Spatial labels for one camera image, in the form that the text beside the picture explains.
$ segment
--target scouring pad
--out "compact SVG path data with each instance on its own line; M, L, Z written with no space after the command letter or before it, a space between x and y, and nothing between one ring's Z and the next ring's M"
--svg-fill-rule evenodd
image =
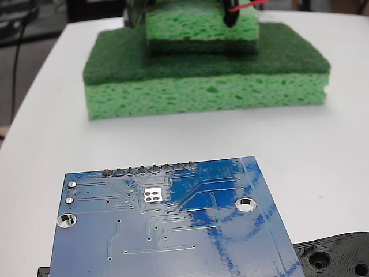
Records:
M241 4L249 0L239 0ZM148 12L147 39L155 53L250 53L258 50L259 19L254 7L240 10L237 24L223 22L216 0L159 0Z
M144 27L102 32L84 70L89 118L323 104L328 61L284 24L260 34L258 55L150 55Z

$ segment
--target floor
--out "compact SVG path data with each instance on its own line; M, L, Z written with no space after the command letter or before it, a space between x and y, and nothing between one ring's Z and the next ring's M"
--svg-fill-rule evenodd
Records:
M17 72L17 110L56 41L48 39L21 46ZM0 48L0 126L10 125L15 52L15 47Z

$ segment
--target green sponge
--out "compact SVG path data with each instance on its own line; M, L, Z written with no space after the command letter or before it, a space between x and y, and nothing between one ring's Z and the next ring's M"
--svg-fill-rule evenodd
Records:
M228 28L219 1L158 1L146 16L149 47L156 53L256 53L258 13L252 6L239 13L237 24Z
M260 30L258 55L149 55L144 28L102 32L84 70L89 118L322 104L328 61L284 24Z

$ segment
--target red wire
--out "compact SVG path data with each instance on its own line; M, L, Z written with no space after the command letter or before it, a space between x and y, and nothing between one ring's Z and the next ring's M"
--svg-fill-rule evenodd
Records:
M268 2L268 1L269 0L255 0L255 1L252 1L251 3L249 3L249 4L241 5L241 6L237 6L237 7L234 7L232 9L229 9L229 11L230 12L237 12L240 9L247 8L247 7L254 6L254 5L263 4L263 3Z

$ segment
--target black wire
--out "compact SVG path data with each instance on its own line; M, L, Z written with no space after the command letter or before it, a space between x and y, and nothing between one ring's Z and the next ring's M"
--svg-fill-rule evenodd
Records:
M359 7L359 10L357 10L356 14L363 14L365 7L368 5L369 0L365 0L362 5Z
M18 38L17 48L16 48L16 54L14 57L14 64L13 64L13 83L12 83L12 109L10 112L10 123L13 122L15 113L16 113L16 83L17 83L17 66L18 66L18 57L19 57L19 50L22 45L22 40L24 36L25 27L28 24L28 19L32 12L32 4L30 3L30 8L27 13L27 15L24 17L24 20L22 21L22 27L21 27L21 33Z

